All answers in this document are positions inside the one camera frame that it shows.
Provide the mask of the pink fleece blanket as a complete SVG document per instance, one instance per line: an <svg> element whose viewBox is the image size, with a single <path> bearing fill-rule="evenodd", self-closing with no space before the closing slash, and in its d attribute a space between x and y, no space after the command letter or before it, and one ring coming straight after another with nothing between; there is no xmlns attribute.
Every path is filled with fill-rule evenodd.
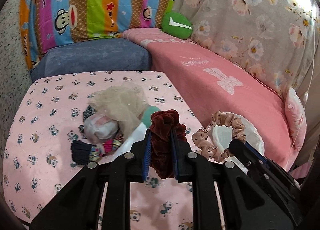
<svg viewBox="0 0 320 230"><path fill-rule="evenodd" d="M299 150L290 135L283 100L239 66L190 40L157 28L133 28L122 38L144 47L152 69L167 75L204 126L216 111L243 116L258 130L265 156L285 170Z"/></svg>

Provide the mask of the small pink floral pillow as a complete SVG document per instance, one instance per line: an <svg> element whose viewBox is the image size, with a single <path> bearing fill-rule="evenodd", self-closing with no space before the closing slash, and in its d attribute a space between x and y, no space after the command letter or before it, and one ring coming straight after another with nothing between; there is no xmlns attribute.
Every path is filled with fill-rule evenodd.
<svg viewBox="0 0 320 230"><path fill-rule="evenodd" d="M302 101L292 87L287 92L284 110L293 146L300 151L306 136L306 115Z"/></svg>

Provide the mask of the green round plush cushion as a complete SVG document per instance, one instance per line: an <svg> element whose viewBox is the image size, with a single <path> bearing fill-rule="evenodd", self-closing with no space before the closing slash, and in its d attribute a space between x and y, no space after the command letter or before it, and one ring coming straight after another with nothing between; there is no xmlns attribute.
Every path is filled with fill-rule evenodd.
<svg viewBox="0 0 320 230"><path fill-rule="evenodd" d="M184 15L170 11L163 16L161 30L166 34L184 40L193 33L193 26Z"/></svg>

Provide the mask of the teal green pouch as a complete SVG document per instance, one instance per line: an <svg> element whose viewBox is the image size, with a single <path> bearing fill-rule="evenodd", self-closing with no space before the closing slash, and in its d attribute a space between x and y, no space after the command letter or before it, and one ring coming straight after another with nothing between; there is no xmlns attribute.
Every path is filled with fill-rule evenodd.
<svg viewBox="0 0 320 230"><path fill-rule="evenodd" d="M148 105L144 112L140 115L141 122L146 126L146 128L149 128L152 124L151 122L151 116L155 112L159 112L160 109L157 106L150 106Z"/></svg>

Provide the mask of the dark red velvet scrunchie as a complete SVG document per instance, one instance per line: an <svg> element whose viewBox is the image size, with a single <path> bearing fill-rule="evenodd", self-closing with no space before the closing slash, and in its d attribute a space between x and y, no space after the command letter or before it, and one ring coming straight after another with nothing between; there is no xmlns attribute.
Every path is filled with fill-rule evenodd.
<svg viewBox="0 0 320 230"><path fill-rule="evenodd" d="M186 126L180 123L179 113L174 110L157 111L151 115L151 160L150 166L161 179L174 177L171 130L177 139L186 142Z"/></svg>

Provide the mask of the pink dotted scrunchie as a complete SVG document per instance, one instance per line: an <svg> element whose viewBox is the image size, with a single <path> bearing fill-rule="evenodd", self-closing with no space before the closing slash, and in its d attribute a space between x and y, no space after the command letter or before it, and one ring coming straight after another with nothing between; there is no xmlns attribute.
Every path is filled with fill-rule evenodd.
<svg viewBox="0 0 320 230"><path fill-rule="evenodd" d="M219 127L231 129L231 140L239 140L241 143L246 142L245 129L250 125L244 117L230 113L217 111L212 114L210 123L205 129L199 129L191 139L193 143L201 150L201 155L207 160L223 162L226 158L232 157L233 154L227 147L222 151L222 145L219 142L218 133L222 132Z"/></svg>

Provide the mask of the black white leopard scrunchie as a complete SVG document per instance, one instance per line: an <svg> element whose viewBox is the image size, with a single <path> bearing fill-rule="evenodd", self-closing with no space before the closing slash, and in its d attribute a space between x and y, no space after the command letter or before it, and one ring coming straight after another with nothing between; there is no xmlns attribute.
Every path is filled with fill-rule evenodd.
<svg viewBox="0 0 320 230"><path fill-rule="evenodd" d="M82 124L78 127L80 133L84 133L84 122L97 111L92 106L87 106L87 108L82 113Z"/></svg>

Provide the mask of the white printed paper bag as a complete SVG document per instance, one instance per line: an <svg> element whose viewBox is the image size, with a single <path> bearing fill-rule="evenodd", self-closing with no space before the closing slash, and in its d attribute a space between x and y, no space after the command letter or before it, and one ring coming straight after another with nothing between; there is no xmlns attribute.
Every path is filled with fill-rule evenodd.
<svg viewBox="0 0 320 230"><path fill-rule="evenodd" d="M113 161L118 156L129 152L134 143L144 140L146 130L147 127L145 124L140 123L134 132L127 138L127 140L124 141L124 143L115 151L115 153L111 155L110 161Z"/></svg>

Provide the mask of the white bag lined trash bin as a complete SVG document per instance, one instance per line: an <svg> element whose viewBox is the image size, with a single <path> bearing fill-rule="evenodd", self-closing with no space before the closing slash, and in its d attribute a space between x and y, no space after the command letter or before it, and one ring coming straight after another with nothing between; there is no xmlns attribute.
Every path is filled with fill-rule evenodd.
<svg viewBox="0 0 320 230"><path fill-rule="evenodd" d="M233 140L232 121L235 118L240 119L244 126L241 136L244 135L247 142L259 154L264 155L265 144L256 127L245 117L235 113L217 111L212 114L212 120L206 128L212 144L217 147L221 154L225 155L225 150L228 148L231 140Z"/></svg>

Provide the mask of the beige tulle fabric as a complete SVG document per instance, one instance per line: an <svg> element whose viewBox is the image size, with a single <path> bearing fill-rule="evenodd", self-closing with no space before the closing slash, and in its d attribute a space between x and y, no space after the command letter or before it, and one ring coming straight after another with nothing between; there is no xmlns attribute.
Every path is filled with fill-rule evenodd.
<svg viewBox="0 0 320 230"><path fill-rule="evenodd" d="M140 119L149 107L143 88L131 82L95 92L88 104L97 112L117 121L124 140L140 125Z"/></svg>

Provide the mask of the grey floral duvet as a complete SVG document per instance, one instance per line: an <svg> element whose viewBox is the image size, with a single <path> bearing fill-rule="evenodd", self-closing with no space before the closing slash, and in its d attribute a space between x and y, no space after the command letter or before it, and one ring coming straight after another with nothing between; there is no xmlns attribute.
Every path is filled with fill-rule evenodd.
<svg viewBox="0 0 320 230"><path fill-rule="evenodd" d="M311 66L319 39L314 0L175 0L191 39L285 97Z"/></svg>

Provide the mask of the blue velvet cushion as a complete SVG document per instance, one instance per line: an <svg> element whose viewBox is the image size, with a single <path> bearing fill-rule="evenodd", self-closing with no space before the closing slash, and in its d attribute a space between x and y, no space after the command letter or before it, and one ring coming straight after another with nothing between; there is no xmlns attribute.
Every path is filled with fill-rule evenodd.
<svg viewBox="0 0 320 230"><path fill-rule="evenodd" d="M32 81L90 71L150 70L151 54L125 38L103 38L55 47L31 71Z"/></svg>

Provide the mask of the navy striped hair bow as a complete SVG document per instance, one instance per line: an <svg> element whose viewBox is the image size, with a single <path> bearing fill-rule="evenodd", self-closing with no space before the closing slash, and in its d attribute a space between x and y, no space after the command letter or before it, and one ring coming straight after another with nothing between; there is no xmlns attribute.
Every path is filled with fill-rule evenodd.
<svg viewBox="0 0 320 230"><path fill-rule="evenodd" d="M89 162L99 161L102 157L114 153L123 143L122 136L98 144L73 140L71 143L72 161L77 165L87 165Z"/></svg>

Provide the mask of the colourful monkey print pillow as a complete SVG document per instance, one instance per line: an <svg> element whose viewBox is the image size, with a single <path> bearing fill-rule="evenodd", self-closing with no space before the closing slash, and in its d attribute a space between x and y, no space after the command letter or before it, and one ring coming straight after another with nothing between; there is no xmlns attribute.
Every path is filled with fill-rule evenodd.
<svg viewBox="0 0 320 230"><path fill-rule="evenodd" d="M27 67L52 48L157 28L174 0L21 0L20 31Z"/></svg>

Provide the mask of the white crumpled plastic bag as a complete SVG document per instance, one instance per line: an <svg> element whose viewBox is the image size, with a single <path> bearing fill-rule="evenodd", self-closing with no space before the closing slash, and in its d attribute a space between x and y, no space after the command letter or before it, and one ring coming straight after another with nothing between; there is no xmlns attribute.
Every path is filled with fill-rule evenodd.
<svg viewBox="0 0 320 230"><path fill-rule="evenodd" d="M104 114L96 113L84 121L84 135L90 143L98 144L114 138L118 123Z"/></svg>

